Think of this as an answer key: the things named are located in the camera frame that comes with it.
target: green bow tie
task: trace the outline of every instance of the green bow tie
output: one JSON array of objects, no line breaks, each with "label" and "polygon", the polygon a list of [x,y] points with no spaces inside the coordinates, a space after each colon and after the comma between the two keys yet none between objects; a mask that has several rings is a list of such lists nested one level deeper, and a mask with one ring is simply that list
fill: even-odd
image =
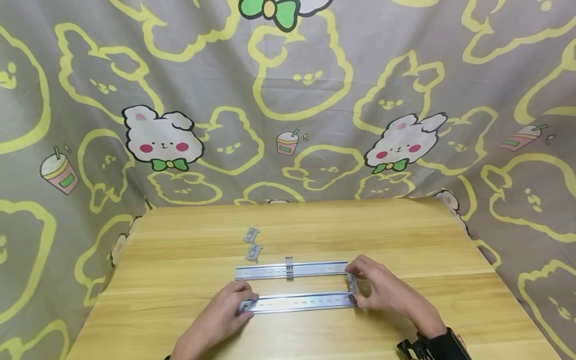
[{"label": "green bow tie", "polygon": [[164,171],[168,168],[176,168],[178,170],[182,170],[182,171],[188,171],[189,167],[188,164],[186,163],[186,160],[183,158],[180,159],[176,159],[176,160],[158,160],[158,159],[152,159],[152,169],[154,169],[154,171]]},{"label": "green bow tie", "polygon": [[240,0],[238,7],[249,20],[264,16],[266,20],[274,20],[280,30],[291,32],[296,27],[300,0]]},{"label": "green bow tie", "polygon": [[408,165],[408,159],[398,160],[396,162],[389,162],[387,164],[379,164],[372,174],[379,174],[384,170],[392,169],[394,171],[403,171]]}]

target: black wristband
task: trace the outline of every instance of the black wristband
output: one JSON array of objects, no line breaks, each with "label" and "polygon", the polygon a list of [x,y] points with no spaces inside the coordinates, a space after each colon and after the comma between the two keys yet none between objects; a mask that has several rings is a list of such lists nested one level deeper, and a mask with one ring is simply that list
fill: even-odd
[{"label": "black wristband", "polygon": [[472,360],[464,344],[450,328],[446,334],[432,339],[421,334],[417,334],[417,336],[418,340],[436,360]]}]

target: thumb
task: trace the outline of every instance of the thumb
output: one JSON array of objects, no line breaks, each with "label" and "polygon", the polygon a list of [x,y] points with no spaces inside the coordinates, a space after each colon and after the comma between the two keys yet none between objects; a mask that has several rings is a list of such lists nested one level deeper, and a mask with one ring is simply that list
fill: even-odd
[{"label": "thumb", "polygon": [[356,293],[356,302],[361,309],[373,309],[372,302],[369,297],[365,297],[361,293]]},{"label": "thumb", "polygon": [[234,320],[232,320],[232,330],[234,332],[238,331],[238,329],[240,329],[242,327],[242,325],[244,325],[246,323],[246,321],[251,319],[253,316],[254,316],[254,313],[251,311],[245,311],[245,312],[241,313],[240,315],[236,316],[236,318],[234,318]]}]

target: hand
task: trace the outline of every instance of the hand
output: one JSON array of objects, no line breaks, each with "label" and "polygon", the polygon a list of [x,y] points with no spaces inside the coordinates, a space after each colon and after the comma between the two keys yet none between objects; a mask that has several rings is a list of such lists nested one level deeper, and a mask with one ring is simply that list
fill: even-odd
[{"label": "hand", "polygon": [[384,265],[360,255],[348,264],[346,271],[367,279],[372,285],[369,297],[360,293],[355,295],[359,308],[397,312],[409,318],[420,334],[430,339],[446,333],[446,326],[434,305]]},{"label": "hand", "polygon": [[258,297],[245,280],[230,282],[178,339],[170,360],[196,360],[206,350],[234,334],[254,315],[246,311],[236,316],[240,304]]}]

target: fabric backdrop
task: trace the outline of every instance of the fabric backdrop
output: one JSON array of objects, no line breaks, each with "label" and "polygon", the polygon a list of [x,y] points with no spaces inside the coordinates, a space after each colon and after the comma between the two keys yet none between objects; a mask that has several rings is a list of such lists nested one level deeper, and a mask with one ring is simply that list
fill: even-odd
[{"label": "fabric backdrop", "polygon": [[402,196],[576,359],[575,27],[571,0],[2,1],[0,359],[63,360],[150,209]]}]

